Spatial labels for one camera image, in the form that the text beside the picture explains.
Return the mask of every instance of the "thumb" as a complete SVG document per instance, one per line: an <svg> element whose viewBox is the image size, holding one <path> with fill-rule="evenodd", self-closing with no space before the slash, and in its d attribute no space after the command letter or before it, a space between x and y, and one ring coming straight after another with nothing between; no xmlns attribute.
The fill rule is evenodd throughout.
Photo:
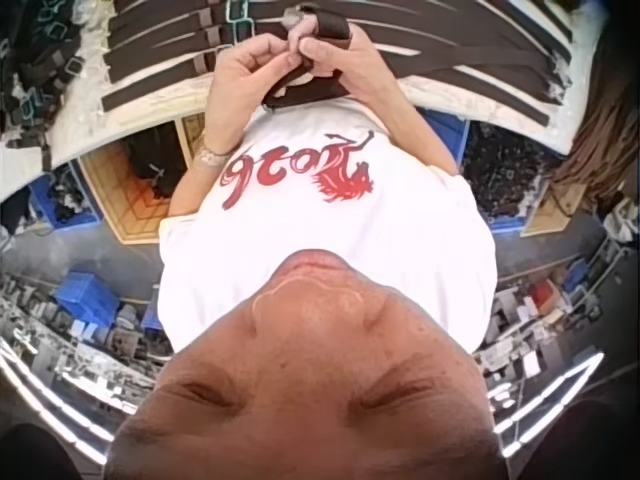
<svg viewBox="0 0 640 480"><path fill-rule="evenodd" d="M300 40L300 53L314 62L327 65L334 70L342 70L346 62L347 51L334 47L330 43L323 42L313 37Z"/></svg>
<svg viewBox="0 0 640 480"><path fill-rule="evenodd" d="M269 90L285 75L300 66L301 63L302 57L297 53L281 53L263 65L252 77L263 89Z"/></svg>

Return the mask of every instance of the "man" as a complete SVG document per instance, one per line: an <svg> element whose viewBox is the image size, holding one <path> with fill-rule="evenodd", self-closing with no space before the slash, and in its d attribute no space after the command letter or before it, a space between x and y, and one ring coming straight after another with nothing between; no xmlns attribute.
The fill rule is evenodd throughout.
<svg viewBox="0 0 640 480"><path fill-rule="evenodd" d="M177 354L107 479L505 478L467 353L496 284L489 230L366 34L341 50L314 28L220 56L160 231ZM300 53L353 99L251 118Z"/></svg>

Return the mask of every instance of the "t-shirt logo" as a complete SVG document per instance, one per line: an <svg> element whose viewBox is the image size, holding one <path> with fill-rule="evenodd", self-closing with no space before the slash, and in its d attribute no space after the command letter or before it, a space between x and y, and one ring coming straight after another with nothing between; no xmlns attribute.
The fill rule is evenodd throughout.
<svg viewBox="0 0 640 480"><path fill-rule="evenodd" d="M256 175L258 183L270 187L280 183L287 176L287 169L280 166L272 171L272 166L278 162L289 162L289 168L297 174L306 174L314 171L313 183L318 187L320 193L325 196L326 202L336 200L353 200L362 198L365 193L373 192L373 181L369 178L369 164L367 162L357 162L355 171L349 175L349 159L353 152L359 152L373 139L374 133L369 130L367 137L361 141L351 140L337 134L325 134L329 140L337 140L330 143L318 151L313 148L303 148L289 155L289 148L285 146L276 147L264 153L259 160L246 153L227 165L220 177L220 186L226 187L235 181L233 192L227 198L222 208L229 210L232 208L246 191L253 168L261 164ZM320 167L320 161L326 159Z"/></svg>

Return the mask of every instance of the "white t-shirt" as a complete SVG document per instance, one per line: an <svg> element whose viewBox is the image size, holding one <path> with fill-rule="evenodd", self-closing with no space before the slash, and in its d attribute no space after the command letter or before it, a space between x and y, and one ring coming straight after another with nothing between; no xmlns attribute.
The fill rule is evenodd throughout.
<svg viewBox="0 0 640 480"><path fill-rule="evenodd" d="M160 225L158 312L176 351L323 249L419 304L465 350L486 332L495 245L461 177L391 144L348 99L258 113L200 211Z"/></svg>

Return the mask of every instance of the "person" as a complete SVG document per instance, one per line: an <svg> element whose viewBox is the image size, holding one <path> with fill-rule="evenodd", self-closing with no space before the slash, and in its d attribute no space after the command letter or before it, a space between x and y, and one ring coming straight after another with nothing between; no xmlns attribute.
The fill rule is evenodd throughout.
<svg viewBox="0 0 640 480"><path fill-rule="evenodd" d="M160 227L176 354L107 480L506 478L469 355L496 286L489 229L364 31L343 50L314 22L219 56L204 148ZM258 108L301 55L350 97Z"/></svg>

